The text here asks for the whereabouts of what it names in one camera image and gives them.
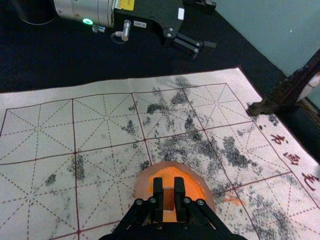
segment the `black table surface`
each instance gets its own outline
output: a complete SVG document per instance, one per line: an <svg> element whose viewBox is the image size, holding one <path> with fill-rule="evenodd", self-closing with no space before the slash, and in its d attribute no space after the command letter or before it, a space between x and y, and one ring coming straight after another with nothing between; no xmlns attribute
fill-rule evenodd
<svg viewBox="0 0 320 240"><path fill-rule="evenodd" d="M185 8L180 33L217 43L212 54L200 53L196 60L174 48L164 48L152 32L131 31L129 41L117 45L110 38L114 31L107 28L106 33L94 34L88 25L58 17L46 25L34 26L21 21L10 6L2 9L0 92L180 75L241 65L255 89L264 96L286 77L216 11L206 15ZM316 139L310 143L306 129L315 137L320 136L320 130L308 121L308 116L301 109L278 116L303 146L320 158L320 146Z"/></svg>

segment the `chinese character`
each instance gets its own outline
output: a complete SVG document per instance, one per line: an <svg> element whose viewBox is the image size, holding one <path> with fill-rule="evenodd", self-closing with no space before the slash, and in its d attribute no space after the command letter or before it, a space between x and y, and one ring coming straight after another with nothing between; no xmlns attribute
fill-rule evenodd
<svg viewBox="0 0 320 240"><path fill-rule="evenodd" d="M299 160L300 160L300 157L297 155L297 154L295 154L295 155L293 155L293 154L288 154L287 152L286 153L284 153L283 154L287 159L289 159L290 161L291 161L291 164L293 164L293 165L298 165L298 162L299 162Z"/></svg>
<svg viewBox="0 0 320 240"><path fill-rule="evenodd" d="M314 184L315 180L317 180L317 181L319 182L319 178L318 178L318 177L315 177L315 176L313 176L313 175L311 175L311 174L305 175L304 173L302 173L302 176L304 176L304 182L305 182L305 184L307 184L308 187L309 187L312 191L316 190L315 188L313 188L313 187L311 187L311 186L309 185L308 181L310 181L312 184Z"/></svg>
<svg viewBox="0 0 320 240"><path fill-rule="evenodd" d="M284 136L279 136L278 134L275 136L275 135L270 135L271 137L273 137L273 139L271 139L271 141L274 141L276 144L279 144L281 145L282 142L286 142L288 143L288 140L286 140L286 138Z"/></svg>

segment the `metal cylinder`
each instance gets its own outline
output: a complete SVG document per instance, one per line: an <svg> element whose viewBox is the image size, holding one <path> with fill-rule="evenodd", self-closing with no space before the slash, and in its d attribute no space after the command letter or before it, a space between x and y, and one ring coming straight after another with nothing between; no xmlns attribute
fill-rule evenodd
<svg viewBox="0 0 320 240"><path fill-rule="evenodd" d="M113 27L115 0L53 0L59 17Z"/></svg>
<svg viewBox="0 0 320 240"><path fill-rule="evenodd" d="M11 0L11 2L18 16L28 24L47 24L56 16L50 0Z"/></svg>

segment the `screw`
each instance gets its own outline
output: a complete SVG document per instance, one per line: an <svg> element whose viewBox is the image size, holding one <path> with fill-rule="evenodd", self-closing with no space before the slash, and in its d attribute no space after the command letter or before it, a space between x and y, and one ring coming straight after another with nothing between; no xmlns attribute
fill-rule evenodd
<svg viewBox="0 0 320 240"><path fill-rule="evenodd" d="M197 203L197 204L199 204L200 206L202 206L202 205L204 205L204 204L205 204L205 202L204 202L204 201L202 201L201 199L199 199L198 201L196 201L196 203Z"/></svg>
<svg viewBox="0 0 320 240"><path fill-rule="evenodd" d="M137 204L137 205L141 205L142 203L143 203L143 201L141 199L135 200L135 204Z"/></svg>
<svg viewBox="0 0 320 240"><path fill-rule="evenodd" d="M188 198L188 197L185 197L184 199L183 199L183 201L186 203L186 204L189 204L191 201L190 201L190 198Z"/></svg>

